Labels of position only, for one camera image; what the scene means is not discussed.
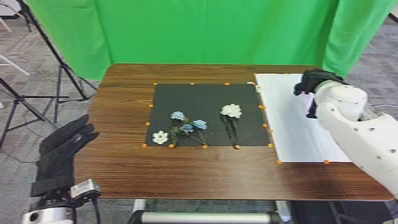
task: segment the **green screen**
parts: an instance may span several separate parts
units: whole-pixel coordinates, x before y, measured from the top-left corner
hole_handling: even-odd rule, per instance
[[[395,0],[31,0],[79,76],[114,63],[356,64]]]

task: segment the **light stand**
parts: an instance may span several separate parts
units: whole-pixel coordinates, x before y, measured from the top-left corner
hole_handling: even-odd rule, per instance
[[[59,78],[57,78],[57,97],[55,97],[55,115],[54,115],[54,123],[57,123],[57,120],[59,120],[59,104],[66,103],[66,102],[71,102],[71,101],[86,101],[91,99],[93,96],[87,96],[86,93],[84,93],[84,89],[82,87],[79,86],[79,83],[77,83],[77,80],[75,80],[75,75],[73,75],[73,70],[71,70],[71,67],[70,65],[66,64],[63,58],[61,58],[61,55],[59,55],[59,52],[55,50],[55,47],[54,47],[54,44],[50,42],[50,39],[48,39],[48,36],[45,34],[45,31],[41,29],[41,25],[38,23],[38,20],[34,18],[34,14],[32,14],[32,11],[31,11],[31,7],[29,5],[25,4],[24,0],[16,0],[20,5],[22,5],[22,11],[24,11],[24,14],[27,15],[27,19],[31,21],[31,23],[34,24],[34,27],[39,31],[39,34],[41,34],[41,38],[47,42],[47,45],[48,45],[48,48],[52,50],[52,53],[54,53],[54,56],[55,56],[55,59],[59,61]],[[68,78],[71,80],[71,83],[73,83],[73,86],[77,88],[77,91],[79,91],[79,94],[80,94],[80,99],[77,100],[59,100],[59,98],[64,98],[61,97],[61,82],[63,82],[63,73],[66,73],[68,75]],[[79,79],[87,83],[89,87],[98,90],[98,88],[95,87],[95,85],[89,83],[89,81],[79,77]]]
[[[4,127],[4,134],[2,134],[2,138],[0,138],[0,149],[2,149],[2,146],[4,146],[4,140],[6,140],[6,136],[8,136],[8,133],[11,131],[15,131],[18,128],[22,128],[24,126],[27,126],[29,124],[32,124],[34,122],[38,121],[45,121],[54,129],[57,129],[57,125],[54,124],[54,122],[48,120],[48,118],[45,117],[45,114],[48,112],[48,109],[50,109],[50,105],[52,105],[52,102],[54,102],[54,99],[59,99],[59,98],[68,98],[68,96],[24,96],[16,93],[13,87],[9,86],[8,82],[4,81],[4,79],[0,78],[0,85],[4,86],[6,90],[8,90],[8,95],[15,98],[15,102],[13,102],[13,106],[11,106],[11,113],[9,113],[9,119],[8,119],[8,123],[6,123],[6,127]],[[38,111],[38,109],[34,108],[34,106],[31,105],[31,103],[27,102],[27,99],[50,99],[50,102],[47,104],[47,108],[45,108],[45,111],[43,113]],[[13,118],[15,118],[15,113],[16,113],[16,107],[18,105],[24,105],[31,111],[31,113],[34,114],[36,116],[36,119],[27,121],[24,124],[16,125],[13,128],[11,128],[11,123],[13,123]]]

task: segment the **wall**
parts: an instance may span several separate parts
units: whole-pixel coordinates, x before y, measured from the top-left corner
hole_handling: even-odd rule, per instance
[[[0,0],[0,3],[2,2],[13,7],[13,9],[16,11],[22,10],[22,7],[20,7],[20,4],[18,4],[16,0]],[[0,16],[13,16],[13,15],[15,15],[13,10],[6,6],[0,5]]]
[[[393,13],[395,17],[398,18],[398,3],[397,3],[397,5],[395,5],[395,8],[393,8],[393,10],[391,10],[391,13]]]

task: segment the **artificial flower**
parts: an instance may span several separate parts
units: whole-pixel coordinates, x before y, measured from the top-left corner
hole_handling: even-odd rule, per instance
[[[194,132],[194,126],[191,124],[185,124],[180,127],[180,130],[185,132],[185,134],[189,134],[191,132]]]
[[[242,115],[240,105],[237,105],[237,104],[226,105],[223,107],[221,114],[230,117],[240,118],[240,115]]]
[[[203,121],[203,120],[196,120],[192,122],[192,125],[203,130],[207,130],[207,128],[208,128],[207,121]]]
[[[164,131],[159,131],[159,133],[153,133],[153,142],[159,143],[160,145],[167,142],[169,140],[169,133]]]
[[[173,114],[171,114],[171,119],[176,119],[176,120],[185,120],[185,114],[182,111],[176,111]]]

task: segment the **white sheet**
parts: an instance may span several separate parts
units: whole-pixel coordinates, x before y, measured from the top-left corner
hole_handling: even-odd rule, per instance
[[[318,120],[306,117],[313,95],[294,95],[302,74],[256,74],[283,162],[350,162]]]

